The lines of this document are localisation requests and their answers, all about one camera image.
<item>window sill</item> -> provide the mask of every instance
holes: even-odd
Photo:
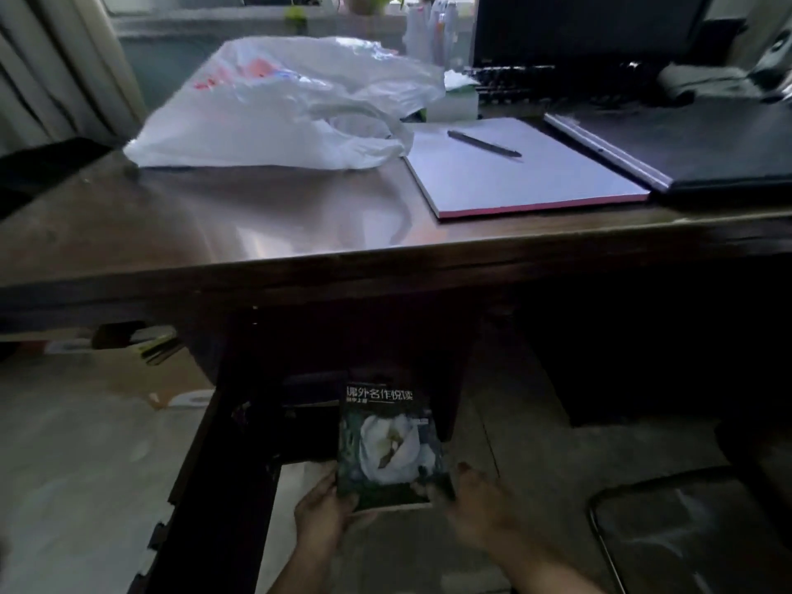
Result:
[[[460,31],[473,28],[473,4],[462,2]],[[119,38],[173,38],[183,36],[212,36],[236,38],[246,35],[304,35],[298,33],[292,21],[286,20],[290,6],[246,6],[244,8],[206,8],[171,10],[145,15],[115,16],[111,18]],[[404,33],[405,11],[392,4],[383,14],[357,16],[342,10],[329,12],[319,6],[302,7],[307,22],[307,34],[314,37],[353,35],[376,39],[382,35]]]

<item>curtain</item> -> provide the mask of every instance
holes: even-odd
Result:
[[[115,146],[146,114],[101,0],[0,0],[0,156],[78,136]]]

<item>white plastic bag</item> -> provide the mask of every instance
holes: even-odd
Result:
[[[138,166],[369,169],[407,155],[399,121],[445,95],[443,69],[376,42],[248,37],[223,46],[146,120]]]

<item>white flower on book cover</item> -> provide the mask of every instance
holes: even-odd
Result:
[[[368,479],[386,486],[431,475],[435,453],[428,444],[421,444],[420,422],[403,413],[393,418],[371,415],[364,420],[360,456]]]

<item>notebook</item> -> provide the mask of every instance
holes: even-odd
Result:
[[[648,198],[647,189],[516,118],[410,126],[415,141],[407,165],[439,219]],[[449,129],[522,157],[451,139]]]

